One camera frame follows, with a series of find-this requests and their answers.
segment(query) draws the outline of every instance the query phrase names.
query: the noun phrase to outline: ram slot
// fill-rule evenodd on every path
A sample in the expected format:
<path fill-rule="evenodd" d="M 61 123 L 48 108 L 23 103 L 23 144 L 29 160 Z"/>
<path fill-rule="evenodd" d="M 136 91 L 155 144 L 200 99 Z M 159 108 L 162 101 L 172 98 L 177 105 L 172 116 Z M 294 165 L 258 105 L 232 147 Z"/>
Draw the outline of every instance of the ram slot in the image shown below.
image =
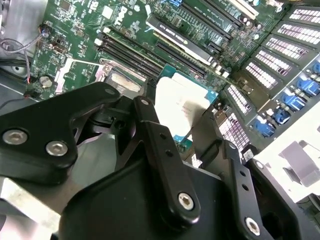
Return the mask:
<path fill-rule="evenodd" d="M 163 44 L 162 42 L 157 42 L 156 47 L 171 56 L 173 59 L 177 60 L 180 63 L 183 63 L 184 65 L 188 66 L 190 69 L 192 69 L 195 73 L 202 76 L 203 78 L 206 75 L 206 72 L 201 69 L 200 67 L 196 66 L 195 64 L 192 64 L 190 60 L 187 58 L 181 56 L 177 51 L 171 49 L 167 45 Z"/>
<path fill-rule="evenodd" d="M 135 42 L 134 40 L 132 40 L 130 37 L 127 37 L 126 35 L 122 34 L 121 32 L 119 32 L 118 30 L 116 30 L 113 26 L 110 27 L 110 29 L 117 35 L 119 35 L 121 38 L 125 39 L 126 41 L 128 41 L 129 43 L 131 43 L 132 45 L 137 46 L 140 49 L 143 49 L 145 51 L 146 54 L 152 56 L 153 58 L 159 60 L 160 64 L 163 65 L 163 67 L 168 64 L 169 62 L 167 60 L 165 60 L 163 57 L 160 57 L 156 54 L 154 54 L 151 50 L 149 50 L 148 48 L 146 48 L 145 46 Z"/>
<path fill-rule="evenodd" d="M 135 60 L 135 61 L 141 63 L 142 65 L 147 66 L 148 68 L 150 68 L 151 71 L 154 71 L 156 73 L 161 73 L 162 69 L 158 66 L 155 66 L 147 58 L 141 57 L 140 55 L 135 54 L 134 52 L 130 51 L 129 49 L 125 49 L 123 45 L 113 41 L 110 38 L 107 39 L 106 42 L 109 46 L 112 46 L 115 50 L 119 51 L 122 54 L 127 55 L 128 58 L 131 58 L 132 60 Z"/>
<path fill-rule="evenodd" d="M 112 44 L 105 43 L 98 46 L 100 50 L 119 60 L 120 62 L 128 65 L 129 67 L 135 69 L 136 71 L 142 73 L 143 75 L 150 78 L 157 78 L 160 72 L 155 72 L 144 64 L 140 63 L 137 59 L 132 56 L 127 55 L 123 51 L 118 51 L 112 46 Z"/>
<path fill-rule="evenodd" d="M 202 22 L 208 28 L 210 28 L 211 30 L 213 30 L 214 32 L 219 34 L 221 37 L 226 39 L 228 42 L 230 42 L 233 39 L 233 37 L 229 33 L 225 32 L 220 27 L 218 27 L 217 25 L 213 24 L 205 16 L 202 16 L 201 13 L 197 12 L 196 10 L 194 10 L 192 7 L 187 5 L 185 2 L 182 3 L 181 8 L 185 12 L 187 12 L 188 14 L 190 14 L 191 16 L 196 18 L 199 22 Z"/>
<path fill-rule="evenodd" d="M 240 29 L 244 26 L 244 24 L 242 22 L 240 22 L 238 19 L 236 19 L 234 16 L 232 16 L 230 13 L 228 13 L 227 11 L 223 10 L 218 4 L 216 4 L 215 2 L 211 1 L 211 0 L 199 0 L 199 2 L 203 3 L 204 5 L 206 5 L 207 7 L 212 8 L 212 10 L 214 12 L 218 12 L 219 14 L 221 14 L 223 17 L 225 17 L 226 19 L 228 19 L 231 24 L 237 28 Z"/>

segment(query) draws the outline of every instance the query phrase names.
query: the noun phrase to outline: electronic component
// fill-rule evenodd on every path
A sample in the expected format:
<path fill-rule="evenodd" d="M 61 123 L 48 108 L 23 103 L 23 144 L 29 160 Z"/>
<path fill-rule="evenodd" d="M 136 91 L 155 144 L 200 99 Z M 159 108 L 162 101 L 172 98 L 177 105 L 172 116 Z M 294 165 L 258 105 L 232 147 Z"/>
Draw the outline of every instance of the electronic component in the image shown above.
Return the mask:
<path fill-rule="evenodd" d="M 296 96 L 289 89 L 285 89 L 281 96 L 281 101 L 286 104 L 292 111 L 300 111 L 307 103 L 303 98 Z"/>
<path fill-rule="evenodd" d="M 57 53 L 57 54 L 65 54 L 67 53 L 68 49 L 61 45 L 57 44 L 56 42 L 52 44 L 52 49 Z"/>
<path fill-rule="evenodd" d="M 202 50 L 199 46 L 195 45 L 192 41 L 182 36 L 182 34 L 177 33 L 171 27 L 159 21 L 153 14 L 151 14 L 147 20 L 146 24 L 155 30 L 157 33 L 161 34 L 165 38 L 169 39 L 181 49 L 183 49 L 187 54 L 194 57 L 195 59 L 203 62 L 206 65 L 211 65 L 214 59 L 209 53 Z"/>
<path fill-rule="evenodd" d="M 175 7 L 180 7 L 182 4 L 183 0 L 168 0 L 169 3 L 171 3 L 172 5 L 174 5 Z"/>
<path fill-rule="evenodd" d="M 275 126 L 261 116 L 257 116 L 253 125 L 254 129 L 261 133 L 265 138 L 271 137 L 276 132 Z"/>
<path fill-rule="evenodd" d="M 67 2 L 66 0 L 60 0 L 60 8 L 62 8 L 65 11 L 69 11 L 71 4 Z"/>
<path fill-rule="evenodd" d="M 51 88 L 53 85 L 53 79 L 50 76 L 41 76 L 39 82 L 44 89 Z"/>
<path fill-rule="evenodd" d="M 314 97 L 320 94 L 320 84 L 310 78 L 302 78 L 296 82 L 296 87 L 302 90 L 309 97 Z"/>

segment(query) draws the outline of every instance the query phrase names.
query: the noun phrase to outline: hole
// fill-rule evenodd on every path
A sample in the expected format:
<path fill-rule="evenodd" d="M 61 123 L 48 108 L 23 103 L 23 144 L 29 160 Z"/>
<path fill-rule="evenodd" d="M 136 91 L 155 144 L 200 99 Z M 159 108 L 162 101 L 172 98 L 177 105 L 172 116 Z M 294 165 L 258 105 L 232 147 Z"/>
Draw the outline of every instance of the hole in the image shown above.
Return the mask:
<path fill-rule="evenodd" d="M 125 126 L 126 126 L 126 122 L 122 120 L 116 121 L 114 124 L 114 127 L 116 129 L 123 129 Z"/>
<path fill-rule="evenodd" d="M 174 156 L 174 154 L 173 154 L 170 150 L 166 150 L 166 151 L 165 151 L 165 154 L 166 154 L 167 156 L 169 156 L 169 157 L 173 157 L 173 156 Z"/>
<path fill-rule="evenodd" d="M 146 100 L 144 100 L 144 99 L 142 99 L 141 102 L 142 102 L 144 105 L 149 105 L 149 102 L 146 101 Z"/>
<path fill-rule="evenodd" d="M 281 222 L 275 213 L 269 212 L 262 216 L 262 224 L 273 239 L 280 239 L 283 237 Z"/>
<path fill-rule="evenodd" d="M 115 92 L 114 92 L 112 89 L 110 89 L 110 88 L 106 88 L 106 89 L 105 89 L 105 92 L 106 92 L 107 94 L 111 94 L 111 95 L 114 95 L 114 94 L 115 94 Z"/>
<path fill-rule="evenodd" d="M 167 136 L 166 135 L 164 135 L 163 133 L 160 133 L 160 137 L 162 138 L 162 139 L 167 139 Z"/>
<path fill-rule="evenodd" d="M 249 191 L 249 188 L 247 187 L 247 185 L 242 184 L 242 187 L 243 187 L 244 190 Z"/>

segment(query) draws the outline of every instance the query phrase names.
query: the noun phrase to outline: chip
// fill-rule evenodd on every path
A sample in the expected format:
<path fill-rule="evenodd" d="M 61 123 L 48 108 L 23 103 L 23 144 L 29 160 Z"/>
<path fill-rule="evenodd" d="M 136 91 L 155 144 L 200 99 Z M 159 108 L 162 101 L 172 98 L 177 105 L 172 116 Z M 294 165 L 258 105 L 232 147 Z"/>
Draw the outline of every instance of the chip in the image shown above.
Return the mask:
<path fill-rule="evenodd" d="M 60 1 L 60 8 L 62 8 L 63 10 L 66 10 L 67 12 L 70 9 L 71 4 L 65 0 L 61 0 Z"/>

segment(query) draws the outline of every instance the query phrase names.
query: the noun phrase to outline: pcie slot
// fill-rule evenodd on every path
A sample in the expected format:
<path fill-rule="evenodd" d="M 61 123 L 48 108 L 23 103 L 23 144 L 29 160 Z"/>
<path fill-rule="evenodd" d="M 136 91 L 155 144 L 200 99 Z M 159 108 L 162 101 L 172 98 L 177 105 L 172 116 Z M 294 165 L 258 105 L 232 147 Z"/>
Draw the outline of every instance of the pcie slot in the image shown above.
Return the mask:
<path fill-rule="evenodd" d="M 227 0 L 229 3 L 231 3 L 233 6 L 235 6 L 237 9 L 239 9 L 242 13 L 247 15 L 252 20 L 255 20 L 256 17 L 259 15 L 259 12 L 257 12 L 252 6 L 250 6 L 246 1 L 244 0 Z"/>
<path fill-rule="evenodd" d="M 205 77 L 206 72 L 201 69 L 200 67 L 196 66 L 195 64 L 192 64 L 187 58 L 181 56 L 177 51 L 169 48 L 167 45 L 163 44 L 162 42 L 157 42 L 156 47 L 177 60 L 178 62 L 188 66 L 190 69 L 192 69 L 194 72 L 199 74 L 202 77 Z"/>
<path fill-rule="evenodd" d="M 209 44 L 207 45 L 207 48 L 209 50 L 213 50 L 216 54 L 221 54 L 223 49 L 215 44 L 213 41 L 210 41 Z"/>
<path fill-rule="evenodd" d="M 211 21 L 209 21 L 205 16 L 202 16 L 199 12 L 197 12 L 196 10 L 194 10 L 191 6 L 187 5 L 185 2 L 182 3 L 181 8 L 189 13 L 191 16 L 193 16 L 194 18 L 196 18 L 199 22 L 202 22 L 203 24 L 205 24 L 208 28 L 212 29 L 214 32 L 216 32 L 217 34 L 219 34 L 221 37 L 223 37 L 224 39 L 226 39 L 228 42 L 230 42 L 233 37 L 225 32 L 224 30 L 222 30 L 220 27 L 218 27 L 217 25 L 215 25 L 214 23 L 212 23 Z"/>
<path fill-rule="evenodd" d="M 207 5 L 211 7 L 214 11 L 217 11 L 220 13 L 222 16 L 224 16 L 226 19 L 228 19 L 234 27 L 237 29 L 240 29 L 244 26 L 242 22 L 240 22 L 238 19 L 236 19 L 234 16 L 232 16 L 230 13 L 227 11 L 223 10 L 218 4 L 211 0 L 199 0 L 199 2 L 203 3 L 204 5 Z"/>

